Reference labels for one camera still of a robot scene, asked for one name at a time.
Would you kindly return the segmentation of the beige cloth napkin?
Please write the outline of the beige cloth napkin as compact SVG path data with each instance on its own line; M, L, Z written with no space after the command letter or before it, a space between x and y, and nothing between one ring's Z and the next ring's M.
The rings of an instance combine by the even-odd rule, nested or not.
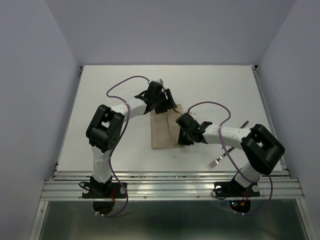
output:
M151 111L151 147L153 149L175 149L184 147L183 144L178 144L180 127L176 123L177 118L183 113L183 106L181 104L177 104L176 108L159 114L156 114L155 110Z

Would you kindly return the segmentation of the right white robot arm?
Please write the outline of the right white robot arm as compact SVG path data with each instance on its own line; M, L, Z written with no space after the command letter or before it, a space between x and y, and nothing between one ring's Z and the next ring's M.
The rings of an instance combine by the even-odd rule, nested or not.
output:
M284 146L261 124L252 128L233 128L216 125L209 121L199 124L190 114L177 118L185 145L194 143L221 144L242 150L248 163L230 182L231 192L242 195L248 186L261 175L269 175L285 153Z

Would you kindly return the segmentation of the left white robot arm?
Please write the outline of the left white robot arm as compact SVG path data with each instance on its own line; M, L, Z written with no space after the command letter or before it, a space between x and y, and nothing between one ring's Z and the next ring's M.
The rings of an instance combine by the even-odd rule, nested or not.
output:
M163 84L157 81L151 81L147 90L123 104L98 106L85 133L93 154L90 182L95 184L95 193L100 197L106 197L111 193L110 159L129 120L151 111L155 111L156 114L165 113L176 107L171 90L164 88Z

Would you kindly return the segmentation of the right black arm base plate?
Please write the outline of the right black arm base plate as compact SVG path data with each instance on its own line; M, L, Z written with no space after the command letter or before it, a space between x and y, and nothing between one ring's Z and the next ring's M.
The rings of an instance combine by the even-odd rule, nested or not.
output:
M211 195L218 199L259 197L260 190L257 183L243 187L235 181L218 181L214 183Z

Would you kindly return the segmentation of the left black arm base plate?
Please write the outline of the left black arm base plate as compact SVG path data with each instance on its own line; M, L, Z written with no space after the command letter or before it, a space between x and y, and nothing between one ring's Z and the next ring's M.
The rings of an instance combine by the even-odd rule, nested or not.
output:
M118 182L107 182L102 186L93 185L91 182L81 181L83 199L125 199L127 194Z

